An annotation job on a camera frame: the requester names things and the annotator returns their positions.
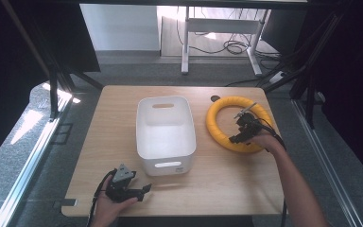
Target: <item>human arm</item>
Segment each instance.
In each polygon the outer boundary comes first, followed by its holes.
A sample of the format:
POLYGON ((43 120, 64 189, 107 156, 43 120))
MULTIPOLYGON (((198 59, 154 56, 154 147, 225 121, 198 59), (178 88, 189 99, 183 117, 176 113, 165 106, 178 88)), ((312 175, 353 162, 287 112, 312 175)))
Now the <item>human arm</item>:
POLYGON ((328 226, 314 192, 278 140, 268 132, 261 131, 248 142, 266 148, 275 158, 294 226, 328 226))
POLYGON ((107 227, 119 216, 119 213, 127 207, 135 204, 137 198, 131 198, 126 201, 117 203, 113 202, 106 194, 105 189, 112 175, 109 175, 102 185, 96 201, 95 216, 93 219, 92 227, 107 227))

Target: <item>wall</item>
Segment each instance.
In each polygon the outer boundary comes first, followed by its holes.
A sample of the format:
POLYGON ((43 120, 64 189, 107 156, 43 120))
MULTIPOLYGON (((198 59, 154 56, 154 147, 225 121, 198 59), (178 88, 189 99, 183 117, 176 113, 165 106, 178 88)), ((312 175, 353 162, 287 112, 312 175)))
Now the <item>wall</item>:
POLYGON ((95 51, 160 50, 155 6, 80 4, 95 51))

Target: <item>white storage bin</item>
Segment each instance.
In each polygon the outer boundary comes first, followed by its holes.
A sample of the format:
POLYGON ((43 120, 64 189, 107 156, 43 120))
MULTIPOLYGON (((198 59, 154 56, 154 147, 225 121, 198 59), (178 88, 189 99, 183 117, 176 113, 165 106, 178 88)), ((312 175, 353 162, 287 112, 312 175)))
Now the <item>white storage bin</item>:
POLYGON ((137 151, 148 175, 180 174, 191 168, 196 133, 187 99, 144 98, 136 121, 137 151))

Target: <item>yellow swim ring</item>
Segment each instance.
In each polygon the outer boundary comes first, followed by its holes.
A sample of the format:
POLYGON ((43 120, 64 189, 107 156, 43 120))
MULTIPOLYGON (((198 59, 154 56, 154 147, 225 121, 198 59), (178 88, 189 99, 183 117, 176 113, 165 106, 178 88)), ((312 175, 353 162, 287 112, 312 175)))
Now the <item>yellow swim ring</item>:
MULTIPOLYGON (((206 127, 208 129, 208 131, 210 132, 210 134, 212 135, 212 137, 224 148, 233 150, 233 151, 238 151, 238 152, 257 152, 262 150, 263 148, 250 143, 249 145, 243 144, 243 143, 239 143, 239 144, 234 144, 229 140, 228 135, 226 135, 225 133, 223 133, 219 126, 216 123, 216 115, 217 113, 225 107, 229 107, 229 106, 239 106, 244 108, 249 107, 250 105, 252 105, 254 102, 246 97, 242 97, 242 96, 225 96, 222 97, 220 99, 218 99, 217 101, 215 101, 211 107, 208 110, 208 113, 206 115, 206 127)), ((270 116, 268 115, 267 111, 260 105, 260 104, 256 104, 254 105, 250 111, 252 113, 254 113, 256 115, 257 118, 260 119, 264 119, 265 121, 267 121, 270 126, 273 127, 273 122, 270 119, 270 116)))

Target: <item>wooden table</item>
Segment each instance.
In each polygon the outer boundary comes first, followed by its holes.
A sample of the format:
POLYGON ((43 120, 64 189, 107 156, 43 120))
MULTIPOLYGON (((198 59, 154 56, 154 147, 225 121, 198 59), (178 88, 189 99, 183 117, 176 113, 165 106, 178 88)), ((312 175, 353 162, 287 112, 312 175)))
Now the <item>wooden table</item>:
MULTIPOLYGON (((122 163, 137 171, 130 188, 152 183, 144 201, 125 210, 124 217, 280 214, 284 195, 272 155, 265 151, 241 154, 219 145, 205 126, 211 96, 245 96, 271 115, 260 88, 105 87, 65 197, 77 202, 63 206, 63 214, 88 216, 96 187, 108 171, 122 163), (184 96, 189 102, 197 149, 193 166, 185 174, 150 177, 143 170, 135 122, 138 102, 149 96, 184 96)), ((217 124, 225 133, 238 133, 233 117, 240 109, 230 107, 218 113, 217 124)))

